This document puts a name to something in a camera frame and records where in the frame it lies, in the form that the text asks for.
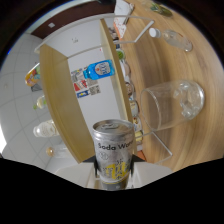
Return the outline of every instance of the wall tile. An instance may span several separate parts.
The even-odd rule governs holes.
[[[74,158],[51,158],[47,164],[46,171],[55,174],[59,169],[78,165]]]
[[[47,141],[47,143],[43,146],[43,148],[41,149],[40,153],[39,153],[39,157],[41,158],[41,160],[47,165],[50,158],[47,153],[46,150],[48,147],[53,147],[53,145],[51,144],[50,141]]]
[[[27,125],[24,128],[25,135],[26,135],[27,139],[29,140],[30,144],[32,145],[32,147],[34,148],[34,150],[36,151],[37,154],[41,151],[43,146],[48,141],[48,138],[36,137],[33,134],[33,128],[35,126],[39,125],[39,124],[40,124],[39,119],[36,119],[34,122],[31,122],[29,125]]]
[[[20,47],[23,43],[23,40],[22,39],[19,39],[12,47],[10,53],[18,53],[19,50],[20,50]]]
[[[33,104],[36,104],[37,103],[37,99],[39,97],[43,96],[43,95],[44,95],[43,90],[32,92]],[[48,107],[45,107],[43,109],[37,108],[36,112],[37,112],[38,117],[40,117],[40,116],[46,114],[47,112],[49,113],[49,110],[48,110]]]
[[[24,72],[26,75],[26,73],[28,73],[29,70],[31,69],[29,67],[29,62],[30,62],[30,54],[19,53],[15,64],[15,71]]]
[[[31,94],[32,90],[30,86],[25,83],[25,72],[14,73],[14,97],[18,98],[27,94]]]
[[[3,135],[8,143],[22,128],[16,112],[15,101],[10,101],[0,107],[0,122]]]
[[[46,165],[41,161],[41,159],[37,156],[36,159],[33,161],[32,165],[45,170]]]
[[[39,46],[41,44],[42,40],[37,40],[37,41],[33,41],[32,43],[32,47],[31,47],[31,54],[34,54],[34,50],[37,46]]]
[[[20,53],[28,53],[31,52],[33,41],[32,40],[24,40],[21,47],[20,47]]]
[[[13,99],[13,74],[0,77],[0,106]]]
[[[24,33],[23,35],[20,36],[20,39],[23,40],[23,41],[24,40],[33,40],[33,37],[34,37],[33,35]]]
[[[36,64],[40,62],[39,54],[31,54],[29,61],[29,68],[32,69]]]
[[[46,114],[40,116],[39,119],[40,119],[40,122],[44,122],[44,121],[51,120],[52,117],[50,115],[50,112],[47,112]]]
[[[3,149],[2,156],[3,156],[4,159],[16,161],[16,158],[12,154],[12,152],[11,152],[11,150],[10,150],[8,145],[6,145],[5,148]]]
[[[33,160],[37,156],[23,131],[20,131],[8,143],[8,146],[18,162],[32,164]]]
[[[37,119],[37,113],[33,109],[31,94],[15,99],[20,122],[23,127]]]
[[[16,53],[9,53],[6,57],[4,64],[1,69],[1,75],[5,75],[7,73],[13,73],[15,69],[15,64],[17,61],[17,55]]]
[[[59,145],[62,143],[62,138],[61,136],[53,136],[50,138],[50,142],[52,143],[52,145]]]
[[[36,37],[36,36],[33,36],[33,35],[30,35],[32,37],[32,40],[36,43],[38,43],[38,45],[40,43],[42,43],[43,39],[39,38],[39,37]]]

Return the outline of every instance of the poster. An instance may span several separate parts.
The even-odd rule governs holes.
[[[83,70],[86,68],[79,68],[71,72],[71,80],[77,98],[84,98],[101,93],[98,80],[85,79]]]

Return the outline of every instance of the white wall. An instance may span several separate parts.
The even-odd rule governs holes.
[[[106,18],[105,21],[108,27],[113,26],[113,18]],[[57,30],[58,34],[50,38],[46,42],[46,44],[61,52],[66,57],[101,44],[100,20],[93,20],[90,22],[82,23],[80,25],[73,26],[63,32],[60,32],[60,30],[63,29],[64,27]]]
[[[0,71],[0,124],[7,142],[2,153],[5,159],[46,169],[50,160],[46,148],[61,143],[62,139],[33,135],[34,126],[51,116],[47,108],[33,109],[43,91],[32,92],[25,84],[27,72],[39,62],[34,49],[41,42],[40,38],[24,34],[9,52]]]
[[[105,60],[104,54],[98,48],[69,58],[68,64],[70,72],[72,72],[79,68],[84,68],[91,63],[103,60]],[[96,122],[108,119],[121,119],[111,78],[106,77],[97,81],[97,85],[100,87],[100,93],[78,98],[85,122],[91,134],[92,127]]]

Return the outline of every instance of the ceiling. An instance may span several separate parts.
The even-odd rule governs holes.
[[[27,32],[30,32],[30,34],[39,37],[41,39],[44,39],[57,29],[75,22],[77,20],[94,16],[94,15],[99,15],[99,14],[105,14],[105,13],[114,13],[115,9],[115,4],[108,4],[108,5],[103,5],[100,4],[97,1],[78,1],[79,4],[76,4],[75,6],[72,6],[70,8],[66,8],[65,6],[61,6],[62,9],[65,9],[61,12],[56,11],[51,12],[53,17],[50,17],[48,15],[46,17],[46,21],[42,21],[42,24],[40,24],[35,30],[32,31],[32,27],[28,29]],[[50,28],[48,25],[53,23],[55,26]]]

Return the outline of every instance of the table surface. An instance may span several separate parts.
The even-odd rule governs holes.
[[[187,166],[220,159],[224,154],[224,73],[212,46],[200,31],[179,13],[172,11],[167,18],[153,11],[146,11],[136,0],[133,16],[149,17],[155,21],[153,28],[163,31],[172,29],[187,36],[193,50],[185,52],[167,44],[162,38],[152,38],[146,32],[137,43],[123,44],[140,106],[140,93],[144,88],[178,79],[196,81],[204,90],[205,104],[193,120],[176,127],[158,131],[157,136],[173,153],[161,165],[178,171]],[[147,20],[129,19],[123,40],[133,40],[147,25]],[[141,114],[145,133],[149,131]],[[149,163],[156,163],[168,152],[153,136],[143,137],[143,153]]]

